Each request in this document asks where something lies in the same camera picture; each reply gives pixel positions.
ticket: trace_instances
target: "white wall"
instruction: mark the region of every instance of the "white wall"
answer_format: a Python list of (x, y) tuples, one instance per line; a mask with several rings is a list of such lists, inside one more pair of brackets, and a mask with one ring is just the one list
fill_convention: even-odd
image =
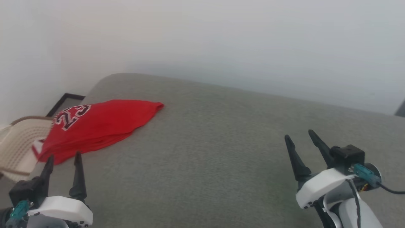
[(403, 0), (57, 1), (62, 80), (149, 73), (394, 114)]
[(60, 60), (41, 30), (26, 1), (0, 0), (0, 127), (46, 115), (64, 93)]

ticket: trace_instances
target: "teal connector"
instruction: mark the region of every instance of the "teal connector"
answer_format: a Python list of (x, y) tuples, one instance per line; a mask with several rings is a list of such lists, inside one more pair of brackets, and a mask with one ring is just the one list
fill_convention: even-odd
[(10, 218), (6, 222), (6, 227), (18, 227), (21, 219), (27, 214), (30, 209), (30, 204), (27, 200), (21, 200), (10, 214)]
[(361, 179), (367, 181), (367, 183), (369, 183), (369, 185), (371, 185), (372, 187), (378, 187), (377, 182), (381, 183), (380, 177), (374, 175), (373, 171), (360, 164), (354, 164), (353, 173)]

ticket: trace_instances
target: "red jersey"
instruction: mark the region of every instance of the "red jersey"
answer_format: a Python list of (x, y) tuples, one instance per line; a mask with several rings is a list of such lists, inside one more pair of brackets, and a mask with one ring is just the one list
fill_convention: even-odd
[(96, 151), (130, 136), (163, 108), (160, 102), (111, 100), (61, 111), (54, 119), (38, 160), (53, 154), (60, 164), (76, 151)]

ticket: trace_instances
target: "gray fabric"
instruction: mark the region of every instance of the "gray fabric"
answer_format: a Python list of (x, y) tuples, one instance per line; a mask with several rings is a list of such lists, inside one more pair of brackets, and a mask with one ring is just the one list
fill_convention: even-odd
[(15, 182), (5, 176), (0, 178), (0, 209), (13, 206), (10, 201), (9, 191), (13, 188), (14, 184)]
[[(83, 103), (166, 105), (115, 145), (83, 155), (94, 227), (283, 227), (322, 224), (295, 201), (289, 134), (313, 172), (326, 168), (313, 129), (329, 146), (353, 144), (405, 189), (405, 119), (208, 84), (140, 74), (102, 79)], [(36, 167), (38, 174), (42, 166)], [(73, 159), (55, 167), (50, 195), (67, 196)], [(361, 193), (384, 227), (403, 227), (405, 197)]]

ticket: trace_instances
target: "printed number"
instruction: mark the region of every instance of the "printed number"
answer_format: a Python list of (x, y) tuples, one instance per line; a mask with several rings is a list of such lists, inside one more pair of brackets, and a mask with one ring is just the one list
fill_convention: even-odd
[[(76, 113), (73, 117), (71, 117), (70, 111), (72, 109), (76, 110)], [(76, 123), (81, 116), (86, 114), (91, 108), (91, 105), (80, 105), (71, 108), (67, 108), (59, 113), (59, 115), (55, 118), (54, 123), (59, 125), (63, 122), (62, 129), (67, 131), (69, 127), (71, 127), (74, 123)]]

